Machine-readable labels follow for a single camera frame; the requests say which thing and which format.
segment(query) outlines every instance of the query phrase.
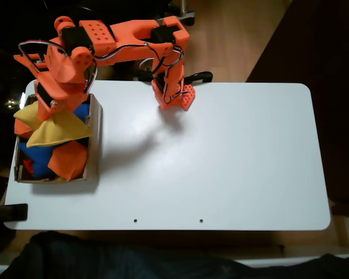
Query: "robotic arm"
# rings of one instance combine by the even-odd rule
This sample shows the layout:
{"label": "robotic arm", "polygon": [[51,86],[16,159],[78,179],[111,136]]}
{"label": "robotic arm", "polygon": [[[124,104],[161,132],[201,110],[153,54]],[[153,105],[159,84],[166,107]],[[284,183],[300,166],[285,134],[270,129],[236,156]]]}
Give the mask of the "robotic arm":
{"label": "robotic arm", "polygon": [[[177,17],[164,18],[161,26],[155,20],[131,20],[109,28],[99,20],[81,20],[76,27],[69,17],[61,16],[54,27],[57,38],[22,42],[22,55],[14,56],[38,80],[35,92],[41,121],[62,109],[74,111],[83,103],[99,66],[146,58],[154,59],[150,75],[161,108],[189,109],[195,98],[191,78],[184,83],[183,56],[189,34]],[[47,54],[26,54],[22,46],[33,43],[48,45]],[[94,71],[89,74],[91,65]]]}

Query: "cardboard box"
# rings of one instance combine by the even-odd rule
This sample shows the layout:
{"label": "cardboard box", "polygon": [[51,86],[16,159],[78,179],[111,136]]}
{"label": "cardboard box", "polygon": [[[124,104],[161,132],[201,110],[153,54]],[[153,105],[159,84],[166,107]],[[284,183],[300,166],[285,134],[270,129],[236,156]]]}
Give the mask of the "cardboard box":
{"label": "cardboard box", "polygon": [[[26,105],[29,105],[36,101],[35,95],[30,95],[26,100]],[[93,94],[89,94],[88,100],[90,102],[89,116],[87,117],[86,125],[93,131],[93,136],[88,139],[87,148],[87,161],[84,167],[83,175],[74,178],[68,182],[93,180],[98,178],[98,162],[99,153],[101,146],[101,128],[102,128],[102,107],[98,103],[97,99]],[[65,179],[44,179],[35,180],[32,175],[27,171],[23,164],[23,159],[26,159],[26,155],[18,148],[18,142],[27,141],[24,138],[17,137],[15,147],[15,166],[14,166],[14,177],[15,181],[21,183],[65,183]]]}

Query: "wooden floor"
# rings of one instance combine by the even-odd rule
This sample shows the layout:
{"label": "wooden floor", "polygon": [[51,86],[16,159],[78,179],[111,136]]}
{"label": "wooden floor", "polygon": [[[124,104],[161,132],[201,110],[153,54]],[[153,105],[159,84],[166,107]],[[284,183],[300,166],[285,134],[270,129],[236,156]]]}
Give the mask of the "wooden floor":
{"label": "wooden floor", "polygon": [[[256,64],[289,1],[285,0],[188,0],[195,10],[195,25],[188,28],[186,75],[211,71],[214,82],[243,82]],[[105,79],[108,69],[100,71]],[[230,214],[248,214],[230,212]],[[18,231],[8,251],[19,252],[38,231]],[[212,248],[257,245],[312,245],[338,243],[336,226],[324,231],[182,232],[182,231],[67,231],[83,238],[119,244],[160,247]]]}

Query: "dark fabric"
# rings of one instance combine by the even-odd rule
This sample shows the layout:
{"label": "dark fabric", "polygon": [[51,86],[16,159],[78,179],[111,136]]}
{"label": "dark fabric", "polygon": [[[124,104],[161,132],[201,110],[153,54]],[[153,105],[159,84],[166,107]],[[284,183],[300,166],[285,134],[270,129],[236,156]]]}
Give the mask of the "dark fabric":
{"label": "dark fabric", "polygon": [[204,255],[85,241],[57,232],[32,237],[1,278],[349,278],[349,258],[325,255],[290,267],[253,269]]}

